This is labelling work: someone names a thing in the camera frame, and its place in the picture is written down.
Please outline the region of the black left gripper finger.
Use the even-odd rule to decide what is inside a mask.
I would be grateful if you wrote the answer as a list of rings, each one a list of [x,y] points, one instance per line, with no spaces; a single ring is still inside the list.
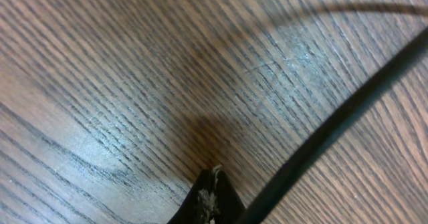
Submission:
[[[169,224],[228,224],[245,212],[237,191],[217,165],[200,172]]]

